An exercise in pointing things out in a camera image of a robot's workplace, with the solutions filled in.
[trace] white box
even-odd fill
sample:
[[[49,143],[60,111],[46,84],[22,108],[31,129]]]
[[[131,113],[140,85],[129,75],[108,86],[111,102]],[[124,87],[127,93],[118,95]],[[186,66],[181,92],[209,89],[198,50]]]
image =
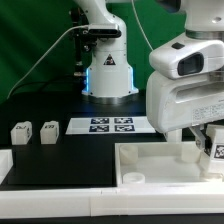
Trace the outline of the white box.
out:
[[[59,124],[57,121],[45,122],[41,131],[41,144],[55,144],[59,136]]]
[[[32,136],[32,124],[29,121],[17,123],[11,130],[12,145],[26,145]]]

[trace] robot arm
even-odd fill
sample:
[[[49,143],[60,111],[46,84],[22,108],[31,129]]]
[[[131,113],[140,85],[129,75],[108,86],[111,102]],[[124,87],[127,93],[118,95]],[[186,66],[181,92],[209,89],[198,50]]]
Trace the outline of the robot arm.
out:
[[[201,166],[224,174],[224,1],[157,0],[169,12],[186,12],[186,32],[153,51],[147,84],[147,117],[168,133],[190,128],[202,151]]]
[[[83,10],[89,29],[82,37],[94,38],[92,63],[87,69],[83,96],[97,103],[116,104],[129,100],[138,90],[133,86],[133,69],[127,62],[126,24],[111,14],[107,3],[131,0],[74,0]]]

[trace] green backdrop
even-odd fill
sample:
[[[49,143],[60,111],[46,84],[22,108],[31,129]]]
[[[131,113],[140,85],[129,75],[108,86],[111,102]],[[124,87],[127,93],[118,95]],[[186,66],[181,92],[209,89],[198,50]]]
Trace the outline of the green backdrop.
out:
[[[72,0],[1,0],[0,7],[0,102],[12,86],[46,52],[55,40],[71,27]],[[109,11],[122,18],[128,27],[128,61],[134,67],[135,85],[146,87],[153,72],[150,50],[134,18],[131,4],[109,4]],[[136,2],[140,21],[154,48],[184,31],[184,15],[168,14],[154,0]],[[25,82],[46,81],[74,72],[74,47],[69,37],[31,73]],[[91,57],[85,57],[88,65]],[[36,86],[20,91],[35,91]]]

